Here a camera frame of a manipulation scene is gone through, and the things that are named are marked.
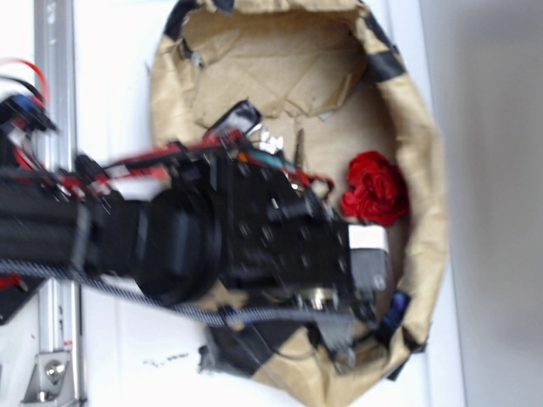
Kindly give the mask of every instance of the bolt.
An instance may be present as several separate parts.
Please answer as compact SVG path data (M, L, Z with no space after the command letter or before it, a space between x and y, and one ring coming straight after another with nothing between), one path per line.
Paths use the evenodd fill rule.
M244 163L243 161L238 161L238 170L245 178L249 178L249 176L251 175L251 169L249 168L247 163Z
M245 221L240 221L238 224L239 232L241 233L241 236L243 236L246 239L249 239L251 237L251 230L249 228L249 225Z
M262 234L264 235L264 238L269 242L273 242L273 239L275 238L273 236L273 231L268 225L262 226Z
M345 257L341 256L338 259L338 266L342 273L347 272L347 260L345 260Z
M310 262L309 257L306 254L302 254L299 258L299 261L305 269L309 269Z
M311 234L309 233L309 230L307 229L307 227L305 226L302 226L300 229L299 229L299 235L302 239L304 239L305 241L309 241L309 239L311 238Z
M51 396L49 395L49 392L42 390L41 392L36 393L36 401L40 403L45 403L46 401L49 401L49 400L51 400Z
M375 286L376 290L382 291L386 288L386 283L384 281L384 277L380 274L376 274L373 276L373 285Z
M260 174L262 175L262 178L264 178L264 181L269 182L272 180L272 172L269 168L262 167L260 168Z
M345 245L345 240L343 239L343 235L341 233L336 233L336 240L338 241L340 246Z
M58 360L51 360L45 366L45 374L54 384L64 374L65 367Z

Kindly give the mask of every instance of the red flower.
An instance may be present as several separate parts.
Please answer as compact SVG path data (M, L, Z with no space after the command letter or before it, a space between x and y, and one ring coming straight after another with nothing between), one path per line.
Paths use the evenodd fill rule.
M347 180L355 189L341 198L346 216L389 226L409 212L407 186L400 169L381 153L358 154L349 163Z

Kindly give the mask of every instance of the cardboard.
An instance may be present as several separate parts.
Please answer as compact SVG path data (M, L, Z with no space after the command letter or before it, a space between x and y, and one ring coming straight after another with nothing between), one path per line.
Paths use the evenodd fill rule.
M411 214L389 228L389 246L391 286L411 303L390 347L364 342L356 350L360 366L343 375L321 348L301 361L275 355L253 375L308 406L345 406L428 338L448 248L439 134L400 56L356 0L237 0L231 15L209 0L184 19L182 38L162 38L152 70L157 143L198 139L245 98L271 134L285 138L287 157L304 129L305 170L336 181L336 206L348 187L348 162L359 152L378 150L406 178ZM220 283L217 290L206 297L206 309L215 308L213 298L229 301ZM232 303L239 299L237 293ZM389 300L390 292L379 299L379 315ZM281 352L311 349L300 328Z

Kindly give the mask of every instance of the metal part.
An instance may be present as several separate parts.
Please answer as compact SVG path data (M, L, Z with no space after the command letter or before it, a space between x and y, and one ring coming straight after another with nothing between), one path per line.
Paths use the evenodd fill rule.
M36 138L36 151L44 165L60 165L73 170L76 151L76 69L73 0L35 0L36 64L49 80L50 100L46 105L59 134ZM31 383L21 405L64 406L85 398L81 349L81 289L73 282L49 281L40 291L40 352L36 357ZM60 359L49 358L58 354ZM53 388L41 388L34 382L47 377L45 364L57 360L64 367Z
M70 352L39 354L21 407L69 407L78 405L74 393Z
M296 293L296 302L300 308L310 307L313 309L336 309L339 304L338 292L333 288L311 288Z
M51 360L45 366L45 374L52 384L56 384L66 372L66 366L60 363L58 360Z

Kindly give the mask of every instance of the white surface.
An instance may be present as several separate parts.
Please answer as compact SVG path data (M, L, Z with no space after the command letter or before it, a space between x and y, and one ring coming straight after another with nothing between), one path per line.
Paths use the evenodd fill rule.
M543 404L543 2L423 0L469 407Z
M76 1L79 147L98 159L118 157L150 144L148 67L174 1ZM387 29L394 21L385 1L367 2ZM413 63L411 73L429 100L429 85L417 14L396 23L396 38ZM164 311L85 291L84 335L90 407L109 405L299 405L286 393L226 374L199 374L201 327ZM439 302L431 343L415 355L398 382L379 383L354 405L397 407L462 406L454 299ZM442 371L435 368L439 363ZM452 378L452 387L444 384Z
M428 74L426 42L419 0L389 0L390 21L395 40L411 78L431 112L434 111ZM434 323L426 351L431 405L465 405L458 317L453 270L449 266L434 311Z
M0 58L34 59L34 15L31 0L0 0ZM0 73L17 75L34 82L30 68L0 66ZM0 100L13 92L27 92L21 86L0 81ZM0 326L0 406L13 407L25 396L38 351L37 297L34 297L6 326Z

